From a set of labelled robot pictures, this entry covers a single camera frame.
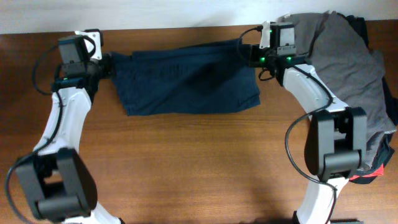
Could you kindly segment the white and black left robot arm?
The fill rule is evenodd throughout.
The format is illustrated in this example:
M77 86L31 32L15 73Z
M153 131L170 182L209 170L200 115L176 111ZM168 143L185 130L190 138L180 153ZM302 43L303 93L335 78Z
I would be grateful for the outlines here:
M33 216L52 223L122 223L98 201L97 187L79 156L85 118L102 79L115 74L110 54L92 59L76 76L56 76L52 109L32 153L13 166Z

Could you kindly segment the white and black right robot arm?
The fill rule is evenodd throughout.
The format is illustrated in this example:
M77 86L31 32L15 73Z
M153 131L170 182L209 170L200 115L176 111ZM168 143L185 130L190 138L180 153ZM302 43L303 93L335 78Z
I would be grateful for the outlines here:
M279 55L275 49L252 45L249 66L268 71L305 110L296 124L309 119L304 159L309 173L296 163L294 169L308 180L301 206L292 221L299 224L330 223L337 198L355 171L363 164L366 150L367 115L335 96L303 56Z

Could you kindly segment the navy blue shorts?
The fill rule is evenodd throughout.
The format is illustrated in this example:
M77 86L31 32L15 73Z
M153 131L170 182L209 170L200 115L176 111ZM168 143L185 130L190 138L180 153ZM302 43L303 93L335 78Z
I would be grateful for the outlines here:
M260 105L239 39L173 50L113 52L113 83L129 116L237 113Z

